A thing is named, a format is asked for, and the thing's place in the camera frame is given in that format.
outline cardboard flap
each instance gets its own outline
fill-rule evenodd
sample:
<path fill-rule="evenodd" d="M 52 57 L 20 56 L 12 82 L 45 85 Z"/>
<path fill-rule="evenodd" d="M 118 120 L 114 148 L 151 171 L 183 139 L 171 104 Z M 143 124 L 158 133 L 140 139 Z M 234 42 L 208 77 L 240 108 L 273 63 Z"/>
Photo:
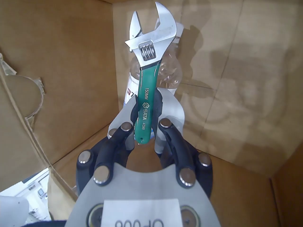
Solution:
<path fill-rule="evenodd" d="M 17 72 L 5 82 L 24 118 L 40 109 L 31 125 L 35 148 L 54 164 L 118 113 L 112 6 L 99 0 L 1 1 L 0 48 Z"/>

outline wrench jaw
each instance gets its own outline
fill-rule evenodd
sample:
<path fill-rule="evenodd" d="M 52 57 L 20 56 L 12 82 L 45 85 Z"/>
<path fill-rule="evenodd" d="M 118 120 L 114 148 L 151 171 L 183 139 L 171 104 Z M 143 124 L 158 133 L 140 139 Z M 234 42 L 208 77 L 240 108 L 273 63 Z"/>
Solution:
<path fill-rule="evenodd" d="M 160 25 L 157 27 L 157 29 L 149 33 L 142 33 L 140 20 L 136 11 L 132 16 L 129 33 L 130 40 L 126 41 L 125 43 L 136 55 L 140 67 L 144 67 L 161 60 L 164 52 L 176 37 L 177 26 L 170 11 L 158 2 L 156 2 L 156 8 L 160 19 Z M 148 60 L 145 58 L 144 60 L 142 47 L 150 44 L 154 48 L 155 55 L 153 55 L 153 58 L 148 58 Z"/>
<path fill-rule="evenodd" d="M 136 38 L 140 34 L 142 34 L 141 23 L 140 23 L 137 11 L 134 11 L 132 20 L 131 20 L 131 25 L 129 27 L 129 39 L 131 40 L 133 38 Z"/>

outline plastic water bottle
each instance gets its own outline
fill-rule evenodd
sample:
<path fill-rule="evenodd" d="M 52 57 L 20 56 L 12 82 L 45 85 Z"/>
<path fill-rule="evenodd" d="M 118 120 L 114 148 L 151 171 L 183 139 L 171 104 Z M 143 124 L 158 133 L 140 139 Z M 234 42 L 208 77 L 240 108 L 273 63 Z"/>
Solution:
<path fill-rule="evenodd" d="M 157 20 L 155 29 L 159 26 L 159 19 Z M 159 67 L 159 73 L 157 78 L 157 87 L 167 88 L 172 94 L 174 94 L 182 80 L 181 65 L 176 57 L 178 43 L 183 32 L 183 25 L 177 23 L 176 38 L 170 44 L 165 51 L 162 62 Z M 124 105 L 131 99 L 132 96 L 138 95 L 140 78 L 140 64 L 136 58 L 133 57 L 130 64 L 129 80 L 127 82 Z M 153 130 L 151 131 L 151 138 L 154 136 Z"/>

